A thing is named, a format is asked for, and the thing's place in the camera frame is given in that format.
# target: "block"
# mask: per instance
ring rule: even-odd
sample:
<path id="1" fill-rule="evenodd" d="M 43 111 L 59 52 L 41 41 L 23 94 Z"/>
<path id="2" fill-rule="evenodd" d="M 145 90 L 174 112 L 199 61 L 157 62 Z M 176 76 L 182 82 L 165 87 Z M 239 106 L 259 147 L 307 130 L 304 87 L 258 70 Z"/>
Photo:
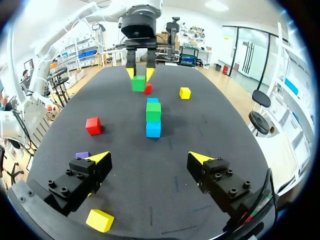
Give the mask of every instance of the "block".
<path id="1" fill-rule="evenodd" d="M 146 102 L 147 103 L 158 103 L 159 102 L 159 98 L 157 98 L 157 97 L 148 97 L 146 99 Z"/>
<path id="2" fill-rule="evenodd" d="M 147 122 L 145 132 L 147 138 L 160 138 L 161 122 Z"/>
<path id="3" fill-rule="evenodd" d="M 98 135 L 102 132 L 101 122 L 97 116 L 87 119 L 85 128 L 90 135 Z"/>
<path id="4" fill-rule="evenodd" d="M 161 104 L 159 102 L 147 102 L 145 118 L 146 122 L 160 122 Z"/>
<path id="5" fill-rule="evenodd" d="M 180 87 L 179 95 L 181 99 L 190 99 L 191 91 L 188 87 Z"/>
<path id="6" fill-rule="evenodd" d="M 152 93 L 152 84 L 147 82 L 146 83 L 146 86 L 145 86 L 145 89 L 144 89 L 144 94 L 150 94 Z"/>
<path id="7" fill-rule="evenodd" d="M 134 76 L 131 79 L 132 91 L 134 92 L 144 92 L 147 82 L 146 76 Z"/>
<path id="8" fill-rule="evenodd" d="M 85 158 L 88 158 L 88 157 L 91 157 L 92 155 L 90 154 L 90 152 L 88 151 L 84 151 L 84 152 L 77 152 L 75 154 L 75 158 L 79 157 L 79 158 L 82 158 L 82 159 L 85 159 Z"/>
<path id="9" fill-rule="evenodd" d="M 105 233 L 110 230 L 114 219 L 114 216 L 111 216 L 99 209 L 91 209 L 85 223 L 93 229 L 101 233 Z"/>

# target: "stool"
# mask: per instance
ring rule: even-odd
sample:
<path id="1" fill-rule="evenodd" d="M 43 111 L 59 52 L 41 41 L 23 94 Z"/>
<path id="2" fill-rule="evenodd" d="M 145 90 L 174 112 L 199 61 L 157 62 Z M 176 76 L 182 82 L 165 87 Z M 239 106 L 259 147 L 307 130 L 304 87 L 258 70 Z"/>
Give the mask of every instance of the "stool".
<path id="1" fill-rule="evenodd" d="M 261 106 L 268 108 L 271 105 L 270 98 L 266 94 L 264 94 L 262 91 L 259 91 L 259 90 L 253 91 L 252 100 L 260 104 L 260 108 Z M 268 134 L 269 124 L 260 113 L 252 110 L 249 113 L 249 119 L 252 125 L 254 126 L 253 130 L 251 131 L 252 133 L 254 133 L 255 130 L 257 130 L 256 136 L 258 136 L 258 133 L 262 133 L 263 135 Z"/>

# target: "bolt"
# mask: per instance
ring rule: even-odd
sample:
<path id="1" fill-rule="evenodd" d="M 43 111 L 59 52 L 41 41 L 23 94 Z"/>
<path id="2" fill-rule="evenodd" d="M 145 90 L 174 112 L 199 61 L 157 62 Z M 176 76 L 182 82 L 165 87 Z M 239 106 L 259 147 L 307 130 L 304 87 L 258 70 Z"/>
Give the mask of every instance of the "bolt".
<path id="1" fill-rule="evenodd" d="M 216 173 L 214 175 L 214 180 L 219 181 L 222 178 L 222 175 L 220 173 Z"/>
<path id="2" fill-rule="evenodd" d="M 71 176 L 73 173 L 72 173 L 71 169 L 67 169 L 67 170 L 65 170 L 65 174 L 67 174 L 68 176 Z"/>
<path id="3" fill-rule="evenodd" d="M 244 181 L 242 187 L 243 187 L 244 189 L 250 188 L 250 181 Z"/>
<path id="4" fill-rule="evenodd" d="M 237 189 L 231 188 L 231 189 L 229 190 L 228 194 L 229 194 L 229 196 L 232 197 L 232 198 L 235 197 L 236 194 L 237 194 Z"/>
<path id="5" fill-rule="evenodd" d="M 81 172 L 79 172 L 77 175 L 76 175 L 76 177 L 78 178 L 78 179 L 84 179 L 84 175 L 81 173 Z"/>
<path id="6" fill-rule="evenodd" d="M 48 185 L 49 185 L 49 187 L 52 188 L 52 189 L 54 189 L 54 188 L 56 187 L 56 183 L 55 183 L 55 181 L 53 181 L 53 180 L 49 180 L 49 181 L 48 181 Z"/>
<path id="7" fill-rule="evenodd" d="M 231 177 L 232 176 L 232 170 L 231 169 L 229 169 L 228 171 L 226 171 L 226 175 L 228 176 L 228 177 Z"/>
<path id="8" fill-rule="evenodd" d="M 19 198 L 20 203 L 24 203 L 26 201 L 26 198 L 24 196 L 21 196 Z"/>
<path id="9" fill-rule="evenodd" d="M 34 192 L 31 191 L 31 190 L 29 190 L 29 191 L 28 191 L 28 195 L 29 195 L 29 197 L 32 197 L 32 196 L 34 195 Z"/>
<path id="10" fill-rule="evenodd" d="M 68 188 L 66 188 L 65 186 L 63 187 L 63 188 L 61 188 L 61 193 L 63 194 L 63 195 L 65 195 L 65 196 L 67 196 L 68 194 L 69 194 L 69 189 Z"/>

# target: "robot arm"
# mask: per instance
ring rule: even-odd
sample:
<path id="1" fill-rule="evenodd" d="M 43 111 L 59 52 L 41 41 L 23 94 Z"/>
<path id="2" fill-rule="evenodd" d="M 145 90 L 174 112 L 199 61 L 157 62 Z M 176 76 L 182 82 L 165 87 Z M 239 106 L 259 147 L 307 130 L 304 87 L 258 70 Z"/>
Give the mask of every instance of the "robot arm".
<path id="1" fill-rule="evenodd" d="M 62 27 L 53 32 L 34 51 L 35 69 L 30 80 L 29 93 L 23 93 L 14 65 L 13 54 L 13 27 L 12 34 L 8 35 L 8 52 L 11 79 L 19 103 L 17 112 L 21 113 L 26 129 L 30 135 L 36 130 L 48 107 L 53 105 L 48 98 L 42 96 L 46 86 L 48 72 L 52 60 L 59 54 L 54 43 L 61 39 L 80 21 L 88 23 L 108 21 L 118 22 L 122 18 L 121 31 L 128 37 L 125 45 L 128 49 L 128 63 L 126 69 L 129 76 L 136 75 L 136 49 L 148 48 L 148 63 L 146 69 L 146 80 L 148 81 L 156 67 L 156 18 L 162 13 L 163 0 L 117 0 L 112 1 L 107 8 L 100 9 L 95 2 L 91 2 L 80 8 L 67 18 Z M 27 143 L 28 138 L 16 117 L 12 112 L 0 111 L 0 136 L 12 138 L 21 143 Z"/>

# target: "glass door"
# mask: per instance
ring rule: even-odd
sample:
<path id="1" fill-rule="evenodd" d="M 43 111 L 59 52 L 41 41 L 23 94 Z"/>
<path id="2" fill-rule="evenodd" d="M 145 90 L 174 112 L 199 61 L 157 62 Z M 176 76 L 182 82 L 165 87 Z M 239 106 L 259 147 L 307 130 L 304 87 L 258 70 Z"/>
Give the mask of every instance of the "glass door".
<path id="1" fill-rule="evenodd" d="M 258 30 L 239 28 L 231 78 L 249 94 L 257 89 L 263 74 L 267 60 L 268 37 L 267 33 Z"/>

